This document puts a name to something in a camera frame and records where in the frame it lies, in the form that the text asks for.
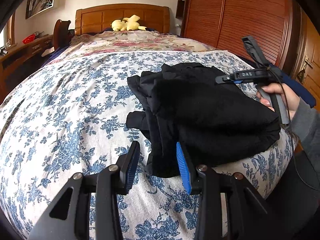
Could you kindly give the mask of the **grey sleeved right forearm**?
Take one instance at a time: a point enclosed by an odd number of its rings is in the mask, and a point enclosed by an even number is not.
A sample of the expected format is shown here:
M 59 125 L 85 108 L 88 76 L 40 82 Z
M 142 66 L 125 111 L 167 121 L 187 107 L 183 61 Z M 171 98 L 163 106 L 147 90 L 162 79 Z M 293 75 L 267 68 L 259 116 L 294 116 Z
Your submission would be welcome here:
M 300 99 L 291 121 L 291 131 L 300 139 L 302 148 L 319 177 L 320 124 L 319 112 Z

